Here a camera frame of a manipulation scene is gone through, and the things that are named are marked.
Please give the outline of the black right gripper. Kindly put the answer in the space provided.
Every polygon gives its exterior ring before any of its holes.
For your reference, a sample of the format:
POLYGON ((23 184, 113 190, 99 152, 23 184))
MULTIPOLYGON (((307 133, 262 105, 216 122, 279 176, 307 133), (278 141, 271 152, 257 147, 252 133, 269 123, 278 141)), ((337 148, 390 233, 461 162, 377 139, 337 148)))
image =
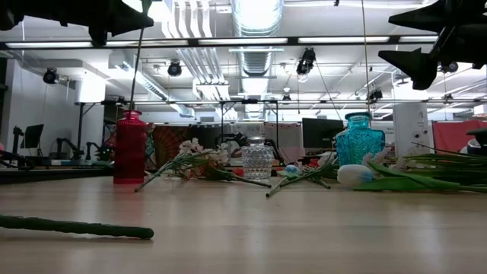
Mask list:
POLYGON ((487 0, 437 0, 435 3, 395 14, 388 22, 400 27, 439 33, 433 57, 413 51, 381 50, 378 56, 412 80, 414 90, 427 90, 440 62, 467 62, 473 69, 487 65, 487 0))

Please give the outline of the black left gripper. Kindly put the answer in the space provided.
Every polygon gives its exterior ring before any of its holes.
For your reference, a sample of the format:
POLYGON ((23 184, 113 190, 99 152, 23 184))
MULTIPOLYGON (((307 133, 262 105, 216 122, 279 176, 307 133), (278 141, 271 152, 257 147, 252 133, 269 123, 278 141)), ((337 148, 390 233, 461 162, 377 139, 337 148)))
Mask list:
POLYGON ((58 21, 61 26, 88 27, 93 42, 105 45, 108 33, 117 36, 154 25, 148 16, 153 0, 135 0, 138 11, 123 0, 22 0, 22 14, 58 21))

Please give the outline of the white blossom flower bunch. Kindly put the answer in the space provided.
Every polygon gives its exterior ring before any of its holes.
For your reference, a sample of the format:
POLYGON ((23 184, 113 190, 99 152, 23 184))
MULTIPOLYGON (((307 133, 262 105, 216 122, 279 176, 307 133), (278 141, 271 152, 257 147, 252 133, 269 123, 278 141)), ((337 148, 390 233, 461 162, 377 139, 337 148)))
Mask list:
POLYGON ((153 174, 149 174, 143 183, 135 188, 139 192, 151 181, 166 172, 189 179, 203 175, 203 168, 207 166, 223 167, 229 160, 227 145, 218 145, 217 148, 204 148, 197 138, 186 140, 179 145, 179 153, 174 159, 163 164, 153 174))
POLYGON ((87 223, 79 221, 57 221, 45 218, 0 215, 0 227, 33 231, 56 231, 73 234, 94 234, 112 237, 133 237, 148 240, 154 237, 151 228, 87 223))
POLYGON ((362 165, 371 168, 369 163, 382 164, 392 170, 407 171, 408 164, 402 157, 390 156, 391 148, 384 148, 382 151, 373 155, 371 152, 367 153, 362 158, 362 165))

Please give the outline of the flower stems with blue bud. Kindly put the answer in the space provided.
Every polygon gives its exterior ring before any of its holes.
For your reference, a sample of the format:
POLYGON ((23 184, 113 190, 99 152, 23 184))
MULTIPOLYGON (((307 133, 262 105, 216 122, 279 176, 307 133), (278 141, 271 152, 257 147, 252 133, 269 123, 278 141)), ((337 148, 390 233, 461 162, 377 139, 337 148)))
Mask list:
POLYGON ((290 179, 287 184, 309 181, 329 190, 331 186, 325 179, 335 180, 337 178, 339 165, 336 161, 336 156, 329 151, 319 158, 312 158, 308 164, 301 167, 301 172, 290 179))

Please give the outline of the blue glass vase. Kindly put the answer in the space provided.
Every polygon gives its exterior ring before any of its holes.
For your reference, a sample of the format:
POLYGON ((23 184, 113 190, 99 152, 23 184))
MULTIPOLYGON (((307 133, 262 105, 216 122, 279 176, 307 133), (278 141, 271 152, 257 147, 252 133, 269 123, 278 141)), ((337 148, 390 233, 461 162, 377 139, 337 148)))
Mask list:
POLYGON ((370 127, 369 113, 348 113, 345 119, 346 129, 336 135, 336 153, 340 166, 361 164, 365 155, 375 156, 384 149, 385 133, 370 127))

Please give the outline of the red glass vase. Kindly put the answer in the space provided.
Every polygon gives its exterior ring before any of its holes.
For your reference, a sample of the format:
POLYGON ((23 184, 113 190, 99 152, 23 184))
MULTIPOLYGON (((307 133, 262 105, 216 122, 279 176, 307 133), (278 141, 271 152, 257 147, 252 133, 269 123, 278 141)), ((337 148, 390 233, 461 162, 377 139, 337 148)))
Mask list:
POLYGON ((125 110, 116 124, 114 184, 142 184, 145 176, 146 123, 138 110, 125 110))

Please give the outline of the clear glass vase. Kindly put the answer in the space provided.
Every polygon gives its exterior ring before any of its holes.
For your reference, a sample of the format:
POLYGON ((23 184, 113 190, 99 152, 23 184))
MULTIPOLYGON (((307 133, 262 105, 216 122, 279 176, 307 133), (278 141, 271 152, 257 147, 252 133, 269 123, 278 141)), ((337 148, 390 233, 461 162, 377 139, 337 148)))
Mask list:
POLYGON ((249 180, 269 180, 272 176, 274 151, 262 136, 251 136, 241 148, 244 177, 249 180))

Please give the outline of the white LED light strip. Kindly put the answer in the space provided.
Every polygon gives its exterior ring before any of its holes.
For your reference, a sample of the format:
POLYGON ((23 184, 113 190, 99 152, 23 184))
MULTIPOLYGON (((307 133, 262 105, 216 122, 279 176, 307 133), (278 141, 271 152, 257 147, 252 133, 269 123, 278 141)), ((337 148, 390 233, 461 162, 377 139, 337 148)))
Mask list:
POLYGON ((214 46, 214 45, 271 45, 287 43, 287 38, 224 38, 224 39, 201 39, 198 40, 199 45, 214 46))
POLYGON ((389 37, 301 37, 299 43, 384 43, 389 37))
POLYGON ((437 38, 437 36, 401 36, 399 41, 401 43, 433 43, 437 38))
POLYGON ((188 46, 187 40, 120 40, 120 41, 108 41, 105 47, 137 47, 141 44, 142 47, 151 46, 188 46))
POLYGON ((91 42, 27 42, 27 43, 5 43, 5 45, 12 49, 23 49, 23 48, 91 48, 91 42))

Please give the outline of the red partition panel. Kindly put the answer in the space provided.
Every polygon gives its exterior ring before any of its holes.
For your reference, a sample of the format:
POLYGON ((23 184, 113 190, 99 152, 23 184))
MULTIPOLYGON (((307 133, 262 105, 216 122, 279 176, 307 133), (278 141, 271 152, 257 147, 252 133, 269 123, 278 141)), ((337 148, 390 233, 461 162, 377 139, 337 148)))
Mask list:
POLYGON ((467 153, 467 142, 473 136, 466 133, 473 129, 487 128, 487 122, 467 120, 463 122, 433 122, 434 147, 438 151, 467 153))

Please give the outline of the black office chair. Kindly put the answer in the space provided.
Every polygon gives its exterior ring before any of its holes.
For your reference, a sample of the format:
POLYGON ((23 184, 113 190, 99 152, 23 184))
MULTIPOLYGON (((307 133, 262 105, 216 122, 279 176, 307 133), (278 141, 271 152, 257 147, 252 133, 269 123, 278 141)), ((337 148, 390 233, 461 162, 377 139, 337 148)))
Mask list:
POLYGON ((467 142, 467 153, 487 156, 487 128, 473 129, 466 134, 473 136, 473 139, 467 142))

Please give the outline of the patterned orange tapestry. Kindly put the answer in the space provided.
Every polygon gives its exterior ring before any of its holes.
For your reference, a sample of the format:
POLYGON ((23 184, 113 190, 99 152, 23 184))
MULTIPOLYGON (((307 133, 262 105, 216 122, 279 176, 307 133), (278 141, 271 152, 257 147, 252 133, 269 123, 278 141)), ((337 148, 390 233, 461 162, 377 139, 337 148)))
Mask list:
POLYGON ((153 131, 155 167, 173 160, 180 152, 180 144, 188 139, 188 127, 156 126, 153 131))

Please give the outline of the wide black monitor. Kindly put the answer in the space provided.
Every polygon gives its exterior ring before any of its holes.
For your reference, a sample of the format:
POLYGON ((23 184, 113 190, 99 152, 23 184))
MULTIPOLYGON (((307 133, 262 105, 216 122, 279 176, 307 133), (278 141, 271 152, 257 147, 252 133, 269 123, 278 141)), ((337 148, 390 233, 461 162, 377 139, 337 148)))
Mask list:
POLYGON ((305 148, 332 148, 334 137, 343 129, 343 121, 303 118, 301 121, 305 148))

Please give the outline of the small black monitor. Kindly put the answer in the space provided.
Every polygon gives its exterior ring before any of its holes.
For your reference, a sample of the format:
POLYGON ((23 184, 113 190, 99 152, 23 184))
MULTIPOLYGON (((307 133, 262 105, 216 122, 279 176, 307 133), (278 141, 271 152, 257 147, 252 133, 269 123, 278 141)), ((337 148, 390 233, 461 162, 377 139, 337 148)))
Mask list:
POLYGON ((43 127, 43 124, 28 126, 24 132, 21 148, 38 148, 43 127))

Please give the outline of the black overhead frame beam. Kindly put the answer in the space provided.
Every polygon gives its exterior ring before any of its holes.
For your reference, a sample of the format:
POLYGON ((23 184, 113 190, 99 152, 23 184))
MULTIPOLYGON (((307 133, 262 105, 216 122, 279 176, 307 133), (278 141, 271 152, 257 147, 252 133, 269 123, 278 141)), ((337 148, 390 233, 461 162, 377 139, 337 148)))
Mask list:
MULTIPOLYGON (((436 35, 389 35, 389 36, 368 36, 368 37, 389 37, 389 40, 384 43, 366 43, 366 44, 371 44, 371 45, 400 45, 400 44, 433 44, 433 43, 401 43, 399 41, 401 36, 436 36, 436 35)), ((224 37, 224 38, 278 38, 278 37, 224 37)), ((183 47, 191 47, 191 48, 196 48, 196 47, 231 47, 231 46, 310 46, 310 45, 317 45, 317 46, 356 46, 356 45, 362 45, 365 43, 299 43, 298 39, 300 37, 279 37, 279 38, 287 38, 288 42, 287 43, 282 43, 282 44, 271 44, 271 45, 262 45, 262 44, 256 44, 256 45, 214 45, 214 46, 203 46, 198 44, 198 40, 201 39, 224 39, 224 38, 182 38, 182 39, 146 39, 146 40, 187 40, 189 45, 188 46, 151 46, 151 47, 143 47, 143 48, 183 48, 183 47)), ((5 43, 27 43, 27 42, 90 42, 87 40, 70 40, 70 41, 17 41, 17 42, 0 42, 0 49, 11 49, 11 50, 29 50, 29 48, 23 48, 23 49, 12 49, 9 48, 5 45, 5 43)), ((97 46, 94 45, 92 42, 92 47, 91 48, 71 48, 71 49, 96 49, 97 46)), ((136 47, 105 47, 103 46, 104 49, 134 49, 136 47)), ((32 50, 54 50, 54 49, 62 49, 62 48, 48 48, 48 49, 41 49, 41 48, 33 48, 32 50)))

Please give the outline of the silver ventilation duct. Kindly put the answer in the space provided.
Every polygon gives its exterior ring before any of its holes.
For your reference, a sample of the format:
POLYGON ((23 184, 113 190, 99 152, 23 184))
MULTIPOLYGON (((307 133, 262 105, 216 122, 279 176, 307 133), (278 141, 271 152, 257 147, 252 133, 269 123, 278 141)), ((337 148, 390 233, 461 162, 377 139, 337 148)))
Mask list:
MULTIPOLYGON (((237 37, 276 37, 282 22, 284 0, 231 0, 234 35, 237 37)), ((247 99, 260 100, 269 86, 273 53, 262 46, 251 46, 238 53, 241 90, 247 99)))

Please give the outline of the black background rig frame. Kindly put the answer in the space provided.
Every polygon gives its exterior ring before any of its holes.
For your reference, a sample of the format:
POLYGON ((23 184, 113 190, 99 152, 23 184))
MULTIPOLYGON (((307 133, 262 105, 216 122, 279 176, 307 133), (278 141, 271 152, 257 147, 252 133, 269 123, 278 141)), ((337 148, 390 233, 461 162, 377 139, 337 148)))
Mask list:
POLYGON ((257 100, 257 99, 242 99, 242 100, 159 100, 159 101, 135 101, 130 104, 124 100, 103 100, 101 102, 88 102, 90 106, 96 105, 115 105, 119 107, 140 107, 140 106, 169 106, 174 108, 183 116, 188 116, 189 111, 183 110, 183 108, 219 108, 221 110, 221 122, 224 123, 224 115, 229 109, 235 108, 235 106, 258 106, 259 110, 245 110, 245 113, 260 113, 264 110, 272 110, 279 113, 283 110, 316 110, 320 112, 322 110, 332 110, 337 116, 345 117, 341 114, 341 111, 350 110, 351 108, 363 109, 368 112, 372 110, 379 110, 383 108, 392 107, 397 104, 426 104, 426 105, 441 105, 443 108, 451 108, 461 106, 464 104, 487 104, 487 97, 477 98, 444 98, 444 99, 373 99, 373 100, 257 100))

